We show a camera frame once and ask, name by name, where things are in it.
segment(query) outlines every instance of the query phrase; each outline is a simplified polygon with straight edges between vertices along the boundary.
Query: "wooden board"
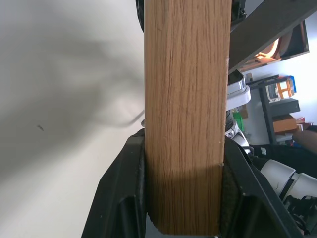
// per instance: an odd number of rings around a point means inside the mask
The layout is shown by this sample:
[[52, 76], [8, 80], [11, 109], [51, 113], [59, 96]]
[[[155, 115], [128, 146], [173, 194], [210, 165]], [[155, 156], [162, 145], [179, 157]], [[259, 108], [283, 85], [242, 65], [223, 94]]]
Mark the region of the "wooden board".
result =
[[229, 73], [317, 10], [317, 0], [265, 0], [230, 36]]
[[165, 234], [219, 232], [230, 13], [145, 1], [147, 209]]

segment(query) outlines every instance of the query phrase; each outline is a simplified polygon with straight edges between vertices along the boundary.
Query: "wooden plank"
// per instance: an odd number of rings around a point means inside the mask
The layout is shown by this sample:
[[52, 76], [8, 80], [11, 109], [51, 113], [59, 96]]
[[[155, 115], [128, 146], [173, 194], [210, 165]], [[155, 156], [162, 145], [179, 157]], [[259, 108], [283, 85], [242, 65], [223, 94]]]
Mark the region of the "wooden plank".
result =
[[317, 0], [265, 0], [230, 35], [229, 73], [317, 10]]
[[165, 234], [219, 231], [230, 10], [145, 1], [147, 209]]

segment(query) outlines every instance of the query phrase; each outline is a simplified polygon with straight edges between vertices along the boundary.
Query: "white wall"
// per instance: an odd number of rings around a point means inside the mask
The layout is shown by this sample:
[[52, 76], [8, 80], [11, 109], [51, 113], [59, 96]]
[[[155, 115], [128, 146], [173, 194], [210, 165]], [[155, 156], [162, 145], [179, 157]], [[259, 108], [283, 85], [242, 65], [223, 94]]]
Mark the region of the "white wall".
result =
[[143, 54], [133, 0], [1, 1], [1, 238], [80, 237], [140, 128]]
[[[262, 0], [248, 1], [246, 12], [250, 14], [261, 2]], [[293, 98], [299, 100], [301, 111], [292, 115], [295, 118], [305, 117], [306, 121], [317, 124], [317, 12], [307, 18], [305, 23], [310, 48], [308, 54], [250, 70], [245, 72], [245, 75], [251, 72], [254, 80], [276, 74], [294, 76], [297, 93]], [[251, 142], [253, 144], [269, 143], [257, 90], [252, 91], [247, 110], [249, 119], [244, 120], [244, 125], [245, 130], [251, 134]]]

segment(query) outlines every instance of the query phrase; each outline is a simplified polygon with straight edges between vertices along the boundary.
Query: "green object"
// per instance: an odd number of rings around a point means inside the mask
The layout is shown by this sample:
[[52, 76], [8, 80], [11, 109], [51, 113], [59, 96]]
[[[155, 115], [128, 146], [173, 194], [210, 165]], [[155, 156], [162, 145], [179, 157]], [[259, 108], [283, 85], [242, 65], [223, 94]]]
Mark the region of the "green object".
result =
[[244, 131], [243, 128], [243, 119], [240, 113], [233, 113], [233, 118], [237, 121], [238, 127], [241, 131]]

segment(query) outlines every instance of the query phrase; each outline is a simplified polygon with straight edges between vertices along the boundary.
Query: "cardboard box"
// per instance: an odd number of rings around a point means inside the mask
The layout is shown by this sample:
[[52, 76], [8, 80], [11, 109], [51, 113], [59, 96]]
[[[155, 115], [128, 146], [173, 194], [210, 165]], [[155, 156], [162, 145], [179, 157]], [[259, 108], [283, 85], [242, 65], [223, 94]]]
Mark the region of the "cardboard box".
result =
[[284, 115], [273, 118], [274, 132], [286, 132], [297, 129], [296, 119], [291, 115]]

